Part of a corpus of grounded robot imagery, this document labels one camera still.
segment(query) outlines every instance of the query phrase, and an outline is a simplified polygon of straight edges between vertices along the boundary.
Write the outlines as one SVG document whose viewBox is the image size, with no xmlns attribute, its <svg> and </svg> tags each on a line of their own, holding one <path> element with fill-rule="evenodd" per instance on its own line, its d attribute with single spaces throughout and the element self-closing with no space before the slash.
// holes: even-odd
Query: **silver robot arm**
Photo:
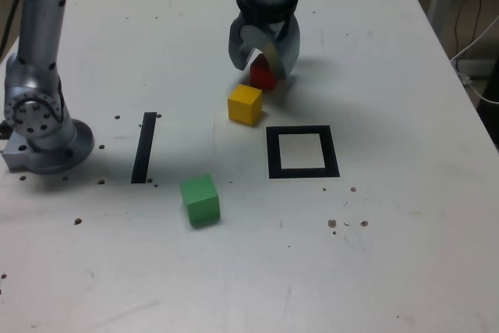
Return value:
<svg viewBox="0 0 499 333">
<path fill-rule="evenodd" d="M 57 70 L 66 0 L 24 0 L 19 49 L 7 61 L 4 115 L 14 129 L 2 156 L 11 171 L 60 172 L 94 147 L 90 128 L 71 119 Z"/>
<path fill-rule="evenodd" d="M 231 25 L 228 53 L 244 70 L 254 49 L 262 51 L 276 78 L 289 76 L 299 55 L 298 0 L 236 0 L 241 12 Z"/>
</svg>

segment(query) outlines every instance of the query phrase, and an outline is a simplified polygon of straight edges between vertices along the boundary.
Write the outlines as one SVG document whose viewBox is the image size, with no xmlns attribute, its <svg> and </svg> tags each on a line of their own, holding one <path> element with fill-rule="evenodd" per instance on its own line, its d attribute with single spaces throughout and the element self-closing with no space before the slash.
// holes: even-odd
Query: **cable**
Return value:
<svg viewBox="0 0 499 333">
<path fill-rule="evenodd" d="M 473 33 L 472 33 L 472 36 L 469 40 L 469 43 L 471 44 L 474 40 L 475 40 L 475 36 L 476 36 L 476 30 L 478 29 L 478 23 L 480 21 L 480 15 L 482 13 L 482 0 L 478 0 L 478 12 L 476 13 L 476 19 L 475 19 L 475 26 L 473 27 Z M 462 54 L 462 56 L 459 56 L 457 59 L 456 59 L 456 62 L 455 62 L 455 66 L 457 68 L 457 70 L 459 71 L 459 60 L 461 60 L 462 58 L 464 58 L 466 55 L 466 52 L 464 54 Z"/>
<path fill-rule="evenodd" d="M 465 3 L 466 3 L 466 0 L 461 1 L 461 5 L 459 6 L 459 10 L 458 10 L 458 15 L 456 16 L 455 22 L 454 22 L 454 39 L 455 39 L 455 53 L 456 54 L 459 51 L 459 38 L 458 38 L 459 18 L 461 17 L 461 12 L 465 6 Z M 457 73 L 459 73 L 459 60 L 456 61 L 456 63 L 455 63 L 455 70 Z"/>
<path fill-rule="evenodd" d="M 3 56 L 5 46 L 7 45 L 10 27 L 12 26 L 12 21 L 14 20 L 14 15 L 16 14 L 18 4 L 19 0 L 13 0 L 12 6 L 10 7 L 9 16 L 7 17 L 7 23 L 5 24 L 5 28 L 3 30 L 2 42 L 0 44 L 0 56 Z"/>
<path fill-rule="evenodd" d="M 491 101 L 489 99 L 486 99 L 484 98 L 479 92 L 478 90 L 472 85 L 472 83 L 470 82 L 469 87 L 471 87 L 471 89 L 475 92 L 476 96 L 479 97 L 481 100 L 483 101 L 486 101 L 487 103 L 490 103 L 491 105 L 499 105 L 499 101 Z"/>
<path fill-rule="evenodd" d="M 482 39 L 482 37 L 487 34 L 489 32 L 490 29 L 492 29 L 492 27 L 494 26 L 494 24 L 499 20 L 499 16 L 497 16 L 494 21 L 492 21 L 492 23 L 488 26 L 488 28 L 485 29 L 485 31 L 483 33 L 481 33 L 481 35 L 478 36 L 477 39 L 475 39 L 472 43 L 468 44 L 468 47 L 464 48 L 461 52 L 459 52 L 455 57 L 453 57 L 450 61 L 453 62 L 454 60 L 456 60 L 457 57 L 459 57 L 464 51 L 468 51 L 468 49 L 470 47 L 472 47 L 476 42 L 478 42 L 480 39 Z"/>
</svg>

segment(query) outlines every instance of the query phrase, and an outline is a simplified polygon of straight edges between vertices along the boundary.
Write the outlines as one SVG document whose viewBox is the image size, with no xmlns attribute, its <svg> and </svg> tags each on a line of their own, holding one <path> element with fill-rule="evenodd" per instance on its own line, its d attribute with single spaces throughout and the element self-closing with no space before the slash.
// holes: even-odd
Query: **table surface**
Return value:
<svg viewBox="0 0 499 333">
<path fill-rule="evenodd" d="M 2 333 L 499 329 L 499 157 L 417 0 L 300 0 L 256 128 L 227 118 L 235 0 L 66 8 L 59 72 L 96 147 L 57 175 L 0 163 Z M 144 112 L 154 182 L 131 185 Z M 331 126 L 340 178 L 269 180 L 265 128 L 296 125 Z M 203 172 L 222 220 L 194 230 L 179 183 Z"/>
</svg>

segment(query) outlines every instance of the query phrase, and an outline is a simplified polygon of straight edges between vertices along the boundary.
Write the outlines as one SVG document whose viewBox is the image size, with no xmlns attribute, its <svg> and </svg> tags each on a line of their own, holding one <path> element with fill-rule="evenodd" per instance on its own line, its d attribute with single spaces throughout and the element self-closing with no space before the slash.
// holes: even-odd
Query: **black stripe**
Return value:
<svg viewBox="0 0 499 333">
<path fill-rule="evenodd" d="M 135 164 L 133 164 L 131 183 L 146 183 L 150 148 L 153 146 L 155 126 L 156 112 L 145 112 L 140 130 L 139 145 L 137 146 L 137 153 L 135 155 Z"/>
</svg>

